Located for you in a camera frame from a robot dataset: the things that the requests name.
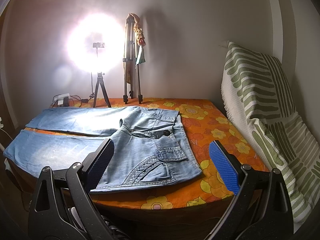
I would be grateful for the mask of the light blue denim pants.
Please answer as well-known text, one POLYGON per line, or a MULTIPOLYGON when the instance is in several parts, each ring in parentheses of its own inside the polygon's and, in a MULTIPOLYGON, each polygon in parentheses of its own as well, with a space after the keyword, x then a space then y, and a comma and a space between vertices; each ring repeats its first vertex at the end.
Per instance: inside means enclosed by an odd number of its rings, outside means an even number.
POLYGON ((107 139, 114 154, 95 192, 174 185, 201 174, 179 112, 161 108, 48 108, 3 154, 38 177, 45 166, 62 170, 83 162, 107 139))

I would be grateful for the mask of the orange floral bedsheet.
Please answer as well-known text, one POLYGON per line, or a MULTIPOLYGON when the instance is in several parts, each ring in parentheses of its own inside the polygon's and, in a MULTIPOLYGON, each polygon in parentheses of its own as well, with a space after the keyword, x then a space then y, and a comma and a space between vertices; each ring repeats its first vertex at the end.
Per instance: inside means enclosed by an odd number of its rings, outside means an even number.
POLYGON ((169 187, 95 194, 93 199, 96 203, 125 209, 178 209, 231 198, 231 191, 223 184, 209 157, 209 144, 213 140, 219 140, 240 163, 251 164, 259 171, 267 170, 240 132, 210 101, 149 98, 142 105, 150 109, 172 109, 180 112, 189 145, 202 173, 193 180, 169 187))

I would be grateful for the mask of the black power adapter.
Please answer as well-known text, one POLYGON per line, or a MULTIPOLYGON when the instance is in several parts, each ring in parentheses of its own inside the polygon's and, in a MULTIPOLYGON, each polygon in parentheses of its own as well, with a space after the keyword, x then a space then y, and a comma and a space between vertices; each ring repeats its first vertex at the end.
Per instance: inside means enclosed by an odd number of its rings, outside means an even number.
POLYGON ((69 107, 69 97, 59 98, 57 101, 58 107, 69 107))

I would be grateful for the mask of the white power strip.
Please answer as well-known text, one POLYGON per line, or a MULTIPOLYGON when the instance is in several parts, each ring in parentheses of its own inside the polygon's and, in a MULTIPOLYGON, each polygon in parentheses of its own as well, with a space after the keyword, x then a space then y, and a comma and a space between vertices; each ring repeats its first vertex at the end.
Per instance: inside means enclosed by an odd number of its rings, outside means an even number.
POLYGON ((65 93, 65 94, 55 95, 53 97, 53 102, 56 102, 56 101, 59 101, 59 100, 63 101, 64 98, 70 98, 70 94, 69 93, 65 93))

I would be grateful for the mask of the green striped white pillow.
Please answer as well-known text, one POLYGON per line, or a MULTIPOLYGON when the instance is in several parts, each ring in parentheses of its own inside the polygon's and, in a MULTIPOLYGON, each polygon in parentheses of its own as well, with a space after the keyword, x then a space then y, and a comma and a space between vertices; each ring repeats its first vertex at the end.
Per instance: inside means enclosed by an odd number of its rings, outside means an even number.
POLYGON ((267 168, 281 171, 293 220, 304 223, 319 201, 319 143, 296 110, 281 62, 228 42, 221 94, 228 119, 267 168))

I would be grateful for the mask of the colourful cloth on tripod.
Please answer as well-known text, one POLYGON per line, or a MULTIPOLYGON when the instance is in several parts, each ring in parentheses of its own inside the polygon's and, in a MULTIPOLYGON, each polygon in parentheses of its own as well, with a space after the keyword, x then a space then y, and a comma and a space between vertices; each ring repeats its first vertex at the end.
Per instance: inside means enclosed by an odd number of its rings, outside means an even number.
POLYGON ((140 23, 140 18, 138 15, 134 13, 129 13, 127 19, 133 19, 133 31, 135 33, 135 39, 137 44, 137 56, 136 56, 136 65, 145 62, 144 56, 144 46, 146 45, 145 37, 142 29, 142 25, 140 23))

